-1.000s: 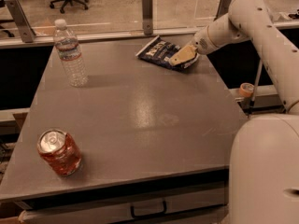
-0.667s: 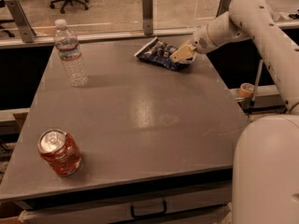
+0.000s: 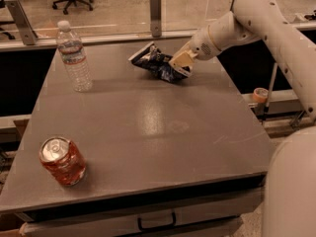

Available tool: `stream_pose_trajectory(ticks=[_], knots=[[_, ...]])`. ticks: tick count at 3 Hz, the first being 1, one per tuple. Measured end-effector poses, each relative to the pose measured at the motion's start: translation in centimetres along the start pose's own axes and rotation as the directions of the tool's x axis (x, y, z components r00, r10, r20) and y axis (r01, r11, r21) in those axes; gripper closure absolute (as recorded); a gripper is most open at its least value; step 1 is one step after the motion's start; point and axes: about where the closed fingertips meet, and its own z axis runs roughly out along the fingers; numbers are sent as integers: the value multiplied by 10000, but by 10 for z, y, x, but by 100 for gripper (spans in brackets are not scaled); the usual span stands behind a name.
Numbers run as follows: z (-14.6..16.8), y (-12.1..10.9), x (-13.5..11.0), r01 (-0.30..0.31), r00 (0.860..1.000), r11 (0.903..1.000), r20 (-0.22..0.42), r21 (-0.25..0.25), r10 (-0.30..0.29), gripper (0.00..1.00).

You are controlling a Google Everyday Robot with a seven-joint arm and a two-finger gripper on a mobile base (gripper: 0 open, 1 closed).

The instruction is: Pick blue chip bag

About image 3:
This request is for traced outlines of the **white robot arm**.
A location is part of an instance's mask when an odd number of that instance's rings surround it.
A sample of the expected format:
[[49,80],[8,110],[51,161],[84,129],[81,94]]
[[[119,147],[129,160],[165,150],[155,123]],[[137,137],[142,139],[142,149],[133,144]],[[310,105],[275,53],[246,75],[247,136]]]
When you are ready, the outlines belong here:
[[[302,107],[316,119],[316,45],[282,15],[276,0],[234,0],[231,11],[199,30],[170,61],[178,72],[198,60],[260,39]],[[266,178],[263,237],[316,237],[316,126],[286,138]]]

